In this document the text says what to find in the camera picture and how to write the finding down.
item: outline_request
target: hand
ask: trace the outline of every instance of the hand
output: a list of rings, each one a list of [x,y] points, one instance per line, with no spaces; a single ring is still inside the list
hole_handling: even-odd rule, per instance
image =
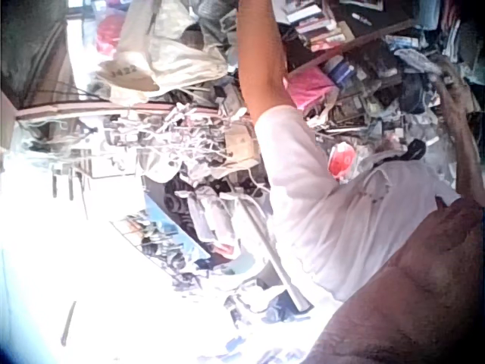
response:
[[[447,87],[437,75],[430,75],[430,81],[440,95],[445,122],[453,133],[458,133],[468,127],[466,114],[468,106],[473,105],[470,87],[463,81],[447,57],[437,55],[432,58],[432,61],[441,67],[444,77],[451,78],[452,83]]]

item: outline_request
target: fabric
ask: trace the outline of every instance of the fabric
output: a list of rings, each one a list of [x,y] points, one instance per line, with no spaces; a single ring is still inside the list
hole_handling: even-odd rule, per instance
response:
[[[340,186],[300,111],[266,111],[256,135],[271,184],[277,251],[315,306],[338,307],[437,209],[459,195],[420,161],[386,162]]]

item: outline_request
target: shelf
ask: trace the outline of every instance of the shelf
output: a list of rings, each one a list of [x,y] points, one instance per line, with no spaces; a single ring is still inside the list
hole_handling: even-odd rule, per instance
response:
[[[354,33],[355,39],[339,47],[315,53],[307,50],[297,39],[295,42],[300,43],[301,46],[292,44],[288,47],[291,52],[299,52],[296,57],[289,56],[289,67],[292,69],[289,78],[291,79],[292,76],[310,67],[318,66],[335,55],[350,52],[385,35],[398,33],[416,24],[416,20],[409,16],[409,11],[402,8],[399,2],[386,2],[385,5],[385,11],[374,11],[354,5],[335,5],[332,7],[336,20],[345,21]],[[369,27],[352,18],[352,13],[366,17],[373,26]]]

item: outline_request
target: clothing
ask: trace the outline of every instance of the clothing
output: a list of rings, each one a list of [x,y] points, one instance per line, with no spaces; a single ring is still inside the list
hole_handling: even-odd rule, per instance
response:
[[[340,186],[300,111],[282,105],[256,123],[283,267],[315,306],[344,302],[437,209],[459,198],[420,161],[386,162]]]

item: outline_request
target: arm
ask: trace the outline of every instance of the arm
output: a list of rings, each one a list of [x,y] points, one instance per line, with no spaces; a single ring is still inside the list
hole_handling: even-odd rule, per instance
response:
[[[480,158],[466,117],[467,98],[471,97],[471,91],[447,58],[440,57],[436,62],[445,74],[453,79],[452,86],[447,89],[441,79],[431,77],[436,90],[440,94],[445,122],[455,140],[456,160],[458,162],[456,191],[462,196],[472,198],[485,206],[485,189],[483,188]]]
[[[239,0],[239,78],[252,120],[278,105],[294,105],[283,85],[285,55],[271,0]]]
[[[480,325],[482,210],[465,199],[437,205],[336,312],[305,364],[436,362],[464,349],[460,339]],[[483,332],[474,334],[463,344],[480,350]]]

